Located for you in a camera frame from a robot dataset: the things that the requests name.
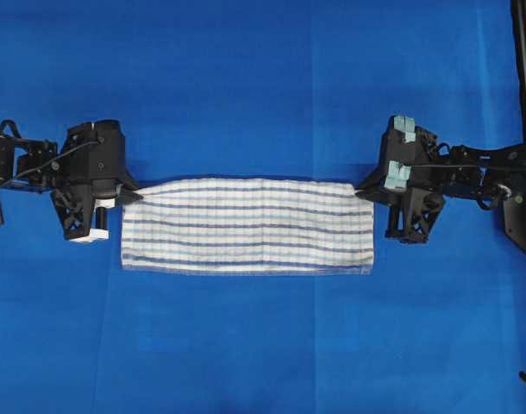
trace white component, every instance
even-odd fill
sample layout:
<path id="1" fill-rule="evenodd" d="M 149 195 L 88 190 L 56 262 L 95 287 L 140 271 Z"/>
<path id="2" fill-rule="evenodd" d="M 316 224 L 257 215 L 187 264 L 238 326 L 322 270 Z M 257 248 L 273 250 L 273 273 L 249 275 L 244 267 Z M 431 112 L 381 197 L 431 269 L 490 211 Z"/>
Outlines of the white component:
<path id="1" fill-rule="evenodd" d="M 98 198 L 94 202 L 94 209 L 96 210 L 98 207 L 104 207 L 106 209 L 113 209 L 116 207 L 116 199 L 110 198 L 107 200 L 99 200 Z"/>
<path id="2" fill-rule="evenodd" d="M 77 239 L 71 239 L 70 242 L 92 243 L 98 240 L 108 240 L 109 238 L 110 238 L 110 232 L 108 230 L 91 229 L 91 231 L 89 232 L 89 235 L 86 235 L 85 237 L 79 237 Z"/>
<path id="3" fill-rule="evenodd" d="M 390 191 L 405 192 L 407 181 L 410 177 L 410 167 L 404 166 L 397 161 L 390 161 L 384 188 Z"/>

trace black cable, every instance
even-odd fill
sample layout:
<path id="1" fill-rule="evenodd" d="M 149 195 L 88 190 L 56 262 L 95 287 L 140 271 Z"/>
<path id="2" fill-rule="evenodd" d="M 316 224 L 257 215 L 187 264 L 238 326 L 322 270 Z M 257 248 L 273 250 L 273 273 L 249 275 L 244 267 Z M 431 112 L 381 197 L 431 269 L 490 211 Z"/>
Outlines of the black cable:
<path id="1" fill-rule="evenodd" d="M 37 166 L 35 168 L 29 168 L 28 170 L 22 171 L 19 174 L 15 175 L 11 179 L 7 179 L 6 181 L 4 181 L 4 182 L 2 182 L 0 184 L 0 188 L 5 187 L 6 185 L 10 184 L 12 181 L 14 181 L 16 179 L 19 179 L 20 177 L 23 177 L 24 175 L 28 175 L 29 173 L 33 173 L 35 171 L 39 171 L 40 172 L 41 169 L 46 168 L 47 166 L 50 166 L 56 160 L 60 160 L 61 158 L 64 158 L 64 157 L 74 153 L 75 151 L 78 151 L 81 148 L 88 147 L 90 145 L 98 145 L 98 144 L 99 144 L 98 141 L 89 141 L 89 142 L 85 142 L 84 144 L 78 145 L 78 146 L 76 146 L 76 147 L 74 147 L 72 149 L 69 149 L 69 150 L 65 151 L 64 153 L 62 153 L 60 155 L 56 155 L 54 158 L 52 158 L 51 160 L 41 164 L 40 166 Z"/>
<path id="2" fill-rule="evenodd" d="M 411 164 L 401 163 L 402 166 L 421 168 L 488 168 L 499 171 L 526 171 L 526 166 L 479 166 L 476 164 Z"/>

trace blue tablecloth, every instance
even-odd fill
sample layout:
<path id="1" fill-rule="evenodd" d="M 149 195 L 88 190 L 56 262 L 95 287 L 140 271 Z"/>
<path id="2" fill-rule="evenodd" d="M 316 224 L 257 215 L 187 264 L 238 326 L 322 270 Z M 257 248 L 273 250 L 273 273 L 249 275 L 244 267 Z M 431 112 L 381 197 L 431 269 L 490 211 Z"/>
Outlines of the blue tablecloth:
<path id="1" fill-rule="evenodd" d="M 114 118 L 145 184 L 358 182 L 388 117 L 518 143 L 508 0 L 0 2 L 0 120 L 31 139 Z M 0 413 L 526 413 L 526 257 L 448 200 L 425 246 L 367 276 L 125 272 L 62 239 L 48 196 L 2 191 Z"/>

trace blue stripe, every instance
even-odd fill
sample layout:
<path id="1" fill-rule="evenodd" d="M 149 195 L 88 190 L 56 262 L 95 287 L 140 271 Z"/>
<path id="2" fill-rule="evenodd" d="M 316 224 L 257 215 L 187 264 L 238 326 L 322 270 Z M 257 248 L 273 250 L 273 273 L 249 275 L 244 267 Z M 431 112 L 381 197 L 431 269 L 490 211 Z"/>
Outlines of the blue stripe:
<path id="1" fill-rule="evenodd" d="M 197 229 L 297 229 L 297 230 L 309 230 L 309 231 L 318 231 L 321 233 L 329 233 L 331 235 L 370 235 L 373 231 L 371 229 L 367 230 L 350 230 L 350 231 L 341 231 L 341 230 L 329 230 L 329 229 L 319 229 L 317 227 L 305 227 L 305 226 L 296 226 L 293 224 L 197 224 L 197 223 L 169 223 L 162 222 L 161 220 L 129 220 L 123 219 L 124 223 L 145 223 L 145 224 L 161 224 L 163 226 L 170 227 L 193 227 Z"/>
<path id="2" fill-rule="evenodd" d="M 335 226 L 353 226 L 355 224 L 371 224 L 371 221 L 341 221 L 341 220 L 317 220 L 315 218 L 302 218 L 298 216 L 265 216 L 265 215 L 258 215 L 258 216 L 239 216 L 239 215 L 233 215 L 233 216 L 216 216 L 216 215 L 205 215 L 205 214 L 174 214 L 174 213 L 156 213 L 149 210 L 144 209 L 135 209 L 132 207 L 127 208 L 128 213 L 133 214 L 144 214 L 147 216 L 157 216 L 157 217 L 173 217 L 173 218 L 197 218 L 197 219 L 207 219 L 207 220 L 288 220 L 288 221 L 295 221 L 295 222 L 312 222 L 315 224 L 322 224 L 322 225 L 335 225 Z"/>
<path id="3" fill-rule="evenodd" d="M 123 254 L 124 260 L 142 260 L 151 263 L 165 263 L 169 265 L 191 265 L 191 266 L 279 266 L 279 267 L 308 267 L 315 269 L 351 269 L 359 265 L 351 266 L 332 266 L 332 265 L 311 265 L 310 263 L 295 263 L 287 261 L 273 260 L 247 260 L 247 261 L 189 261 L 172 259 L 155 259 L 147 256 L 137 256 L 133 254 Z"/>
<path id="4" fill-rule="evenodd" d="M 202 256 L 202 257 L 211 257 L 211 256 L 223 256 L 223 253 L 219 253 L 219 252 L 208 252 L 208 253 L 203 253 L 203 252 L 198 252 L 198 251 L 191 251 L 191 252 L 185 252 L 185 251 L 180 251 L 180 250 L 171 250 L 171 249 L 166 249 L 166 248 L 131 248 L 131 247 L 124 247 L 122 248 L 122 251 L 123 252 L 127 252 L 128 254 L 134 254 L 134 253 L 146 253 L 146 252 L 150 252 L 150 253 L 165 253 L 165 254 L 180 254 L 180 255 L 187 255 L 187 256 Z M 327 254 L 293 254 L 292 252 L 283 252 L 283 253 L 280 253 L 280 252 L 261 252 L 261 251 L 257 251 L 257 252 L 239 252 L 239 253 L 234 253 L 234 252 L 230 252 L 230 253 L 226 253 L 227 256 L 230 256 L 230 257 L 242 257 L 242 256 L 261 256 L 261 255 L 265 255 L 265 256 L 274 256 L 274 257 L 296 257 L 296 258 L 304 258 L 304 259 L 318 259 L 318 260 L 321 260 L 321 261 L 331 261 L 331 262 L 336 262 L 336 263 L 344 263 L 346 262 L 347 260 L 345 259 L 328 259 L 328 255 Z M 369 260 L 371 259 L 372 257 L 364 257 L 362 259 L 357 259 L 357 260 L 352 260 L 352 261 L 357 261 L 357 262 L 362 262 L 362 261 L 365 261 L 365 260 Z"/>
<path id="5" fill-rule="evenodd" d="M 369 239 L 362 239 L 362 238 L 353 238 L 353 237 L 314 237 L 313 235 L 295 235 L 292 233 L 289 234 L 279 234 L 279 233 L 249 233 L 249 234 L 242 234 L 242 235 L 228 235 L 228 234 L 212 234 L 212 233 L 196 233 L 196 234 L 189 234 L 185 232 L 180 231 L 165 231 L 165 230 L 157 230 L 157 229 L 123 229 L 124 233 L 145 233 L 147 235 L 173 235 L 176 237 L 203 237 L 203 238 L 211 238 L 211 237 L 290 237 L 295 239 L 305 239 L 305 240 L 316 240 L 318 242 L 333 242 L 333 243 L 339 243 L 339 244 L 347 244 L 347 243 L 353 243 L 353 244 L 361 244 L 365 242 L 369 242 Z"/>
<path id="6" fill-rule="evenodd" d="M 355 198 L 354 194 L 335 194 L 333 192 L 320 192 L 311 190 L 299 190 L 294 188 L 281 187 L 254 187 L 254 188 L 238 188 L 238 187 L 200 187 L 200 188 L 178 188 L 176 190 L 164 190 L 157 192 L 142 192 L 143 196 L 158 196 L 160 194 L 173 194 L 177 192 L 200 192 L 200 191 L 278 191 L 278 192 L 293 192 L 298 194 L 310 194 L 313 196 L 324 196 L 333 198 Z"/>
<path id="7" fill-rule="evenodd" d="M 299 211 L 310 214 L 324 214 L 326 216 L 370 216 L 371 211 L 351 211 L 339 213 L 336 211 L 304 209 L 301 207 L 286 207 L 280 205 L 181 205 L 181 204 L 164 204 L 153 203 L 150 201 L 139 201 L 137 204 L 152 205 L 153 207 L 163 207 L 167 209 L 200 209 L 200 210 L 288 210 Z"/>
<path id="8" fill-rule="evenodd" d="M 177 244 L 194 248 L 250 248 L 258 246 L 274 246 L 282 248 L 314 248 L 323 252 L 336 253 L 364 253 L 372 252 L 373 248 L 326 248 L 307 243 L 281 243 L 277 241 L 254 241 L 249 243 L 194 243 L 191 241 L 161 240 L 161 239 L 139 239 L 134 237 L 123 237 L 122 242 L 152 243 L 152 244 Z"/>
<path id="9" fill-rule="evenodd" d="M 358 265 L 346 269 L 339 269 L 332 267 L 330 269 L 318 269 L 318 270 L 191 270 L 191 269 L 179 269 L 177 267 L 163 267 L 152 265 L 133 265 L 127 264 L 122 265 L 123 269 L 135 270 L 138 272 L 163 272 L 163 273 L 175 273 L 185 274 L 190 276 L 319 276 L 326 274 L 369 274 L 373 269 L 373 265 Z"/>
<path id="10" fill-rule="evenodd" d="M 180 197 L 180 196 L 158 196 L 158 198 L 163 198 L 165 200 L 181 200 L 181 201 L 249 201 L 249 202 L 262 202 L 262 201 L 278 201 L 279 203 L 299 203 L 299 204 L 316 204 L 316 205 L 326 205 L 329 207 L 354 207 L 356 206 L 356 201 L 352 203 L 331 203 L 327 201 L 318 201 L 318 200 L 307 200 L 303 198 L 281 198 L 281 197 L 256 197 L 256 198 L 245 198 L 245 197 Z"/>

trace white towel with blue stripes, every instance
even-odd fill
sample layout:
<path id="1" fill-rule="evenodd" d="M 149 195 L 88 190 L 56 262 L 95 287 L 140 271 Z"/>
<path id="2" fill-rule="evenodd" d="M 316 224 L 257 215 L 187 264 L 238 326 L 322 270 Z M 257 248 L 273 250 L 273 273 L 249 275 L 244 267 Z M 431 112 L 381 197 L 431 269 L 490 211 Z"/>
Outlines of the white towel with blue stripes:
<path id="1" fill-rule="evenodd" d="M 368 273 L 373 204 L 350 184 L 184 179 L 138 191 L 122 265 L 191 274 Z"/>

